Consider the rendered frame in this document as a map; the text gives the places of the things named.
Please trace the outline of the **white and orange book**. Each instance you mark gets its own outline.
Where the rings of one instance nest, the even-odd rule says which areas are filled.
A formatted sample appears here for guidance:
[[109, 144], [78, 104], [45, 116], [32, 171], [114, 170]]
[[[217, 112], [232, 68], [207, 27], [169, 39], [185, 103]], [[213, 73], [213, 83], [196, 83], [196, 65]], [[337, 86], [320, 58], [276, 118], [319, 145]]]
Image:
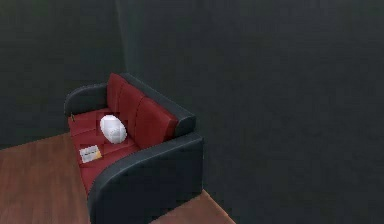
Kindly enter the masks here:
[[101, 152], [97, 145], [90, 146], [79, 150], [81, 161], [83, 163], [88, 163], [102, 157]]

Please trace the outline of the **red and black sofa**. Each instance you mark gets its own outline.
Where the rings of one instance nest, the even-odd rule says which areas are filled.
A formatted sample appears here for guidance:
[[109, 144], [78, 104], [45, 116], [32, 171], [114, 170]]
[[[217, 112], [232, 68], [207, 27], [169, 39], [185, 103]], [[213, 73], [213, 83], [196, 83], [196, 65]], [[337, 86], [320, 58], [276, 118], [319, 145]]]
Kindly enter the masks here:
[[[73, 90], [64, 114], [91, 224], [149, 224], [201, 193], [204, 140], [195, 115], [136, 77], [111, 74]], [[125, 126], [122, 143], [104, 137], [105, 115]], [[94, 145], [102, 157], [83, 163], [79, 150]]]

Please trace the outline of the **white round pillow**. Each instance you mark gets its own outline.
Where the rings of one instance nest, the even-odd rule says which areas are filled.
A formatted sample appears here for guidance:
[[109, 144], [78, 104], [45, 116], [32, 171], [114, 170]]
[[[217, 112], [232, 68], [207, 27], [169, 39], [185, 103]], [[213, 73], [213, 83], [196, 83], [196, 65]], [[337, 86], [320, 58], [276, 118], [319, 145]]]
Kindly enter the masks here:
[[125, 126], [114, 115], [105, 115], [100, 120], [100, 128], [104, 137], [110, 143], [113, 143], [113, 144], [122, 143], [127, 137]]

